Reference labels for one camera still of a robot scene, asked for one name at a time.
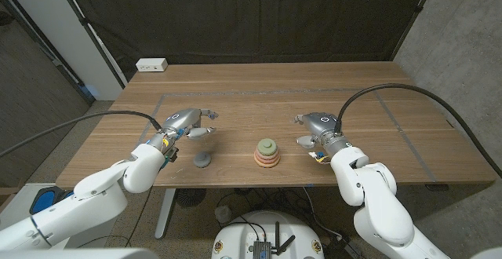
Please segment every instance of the black curtain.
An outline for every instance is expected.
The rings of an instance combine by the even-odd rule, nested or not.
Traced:
[[[390,60],[420,0],[76,0],[127,79],[170,64]]]

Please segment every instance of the gray rubber stopper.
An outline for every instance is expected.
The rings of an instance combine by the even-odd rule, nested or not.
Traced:
[[[194,157],[194,164],[199,168],[204,168],[211,163],[211,155],[208,152],[199,152]]]

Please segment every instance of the orange ring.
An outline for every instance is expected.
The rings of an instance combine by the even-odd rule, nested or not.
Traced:
[[[260,153],[257,151],[254,152],[254,156],[256,157],[256,160],[259,160],[260,163],[262,163],[262,164],[272,164],[273,162],[277,161],[277,159],[278,159],[278,155],[275,155],[275,157],[273,159],[262,159],[262,158],[260,158]]]
[[[259,166],[262,166],[263,168],[271,168],[279,163],[279,160],[281,160],[281,156],[279,156],[277,158],[277,161],[273,162],[272,164],[263,164],[262,162],[256,159],[256,155],[254,155],[254,160]]]
[[[257,155],[258,155],[257,157],[259,159],[272,160],[272,159],[275,159],[275,157],[277,157],[279,150],[277,150],[273,155],[270,155],[270,156],[266,156],[266,155],[261,154],[260,151],[258,151],[258,148],[254,152],[257,153]]]

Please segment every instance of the white wall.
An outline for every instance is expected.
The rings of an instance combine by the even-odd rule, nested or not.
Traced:
[[[17,1],[97,100],[118,97],[122,88],[67,0]]]

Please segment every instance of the wooden table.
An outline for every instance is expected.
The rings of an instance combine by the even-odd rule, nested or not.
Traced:
[[[313,111],[337,115],[352,94],[385,82],[413,84],[392,62],[170,65],[163,73],[138,72],[111,110],[141,111],[161,124],[184,108],[210,108],[220,115],[202,120],[202,126],[217,128],[205,140],[177,141],[178,160],[161,170],[155,186],[335,185],[331,168],[296,144],[296,138],[309,132],[293,119]],[[103,117],[56,184],[72,188],[91,173],[127,159],[153,133],[139,117]],[[384,89],[366,94],[345,112],[344,134],[371,162],[388,166],[400,184],[489,183],[496,178],[477,150],[419,93]],[[269,169],[253,160],[258,141],[265,137],[276,140],[282,156]],[[212,156],[204,169],[192,163],[199,151]]]

